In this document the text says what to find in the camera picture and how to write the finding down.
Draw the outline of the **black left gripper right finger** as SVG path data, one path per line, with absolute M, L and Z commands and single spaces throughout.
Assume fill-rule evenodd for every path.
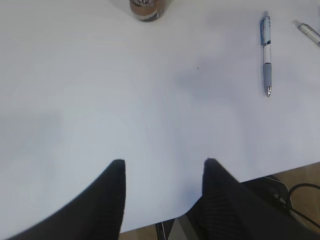
M 204 162 L 202 212 L 209 240 L 318 240 L 238 182 L 216 159 Z

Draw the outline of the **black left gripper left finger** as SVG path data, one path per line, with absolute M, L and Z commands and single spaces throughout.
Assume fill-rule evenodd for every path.
M 76 198 L 11 239 L 117 240 L 125 201 L 126 165 L 116 159 Z

